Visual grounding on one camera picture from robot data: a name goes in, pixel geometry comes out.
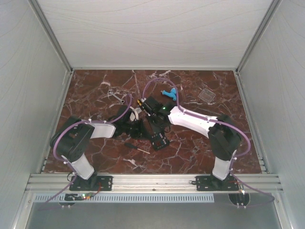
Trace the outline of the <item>black fuse box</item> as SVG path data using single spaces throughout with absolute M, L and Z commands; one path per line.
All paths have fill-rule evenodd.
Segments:
M 164 132 L 155 133 L 151 136 L 150 142 L 155 151 L 161 150 L 170 144 Z

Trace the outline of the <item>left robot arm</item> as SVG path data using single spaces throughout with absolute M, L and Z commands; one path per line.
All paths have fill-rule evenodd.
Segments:
M 132 139 L 148 139 L 142 119 L 130 120 L 132 109 L 123 106 L 117 115 L 105 121 L 85 121 L 71 116 L 50 140 L 55 157 L 70 166 L 77 177 L 73 188 L 95 190 L 98 187 L 97 172 L 85 156 L 89 141 L 95 138 L 113 138 L 126 134 Z

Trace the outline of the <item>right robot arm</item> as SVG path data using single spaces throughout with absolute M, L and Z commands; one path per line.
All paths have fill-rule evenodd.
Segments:
M 222 190 L 228 184 L 231 161 L 241 142 L 241 135 L 234 130 L 230 117 L 203 115 L 173 103 L 163 105 L 151 96 L 138 99 L 137 104 L 146 113 L 154 133 L 163 134 L 167 127 L 177 125 L 202 134 L 209 140 L 215 156 L 212 174 L 205 181 L 197 181 L 196 185 Z

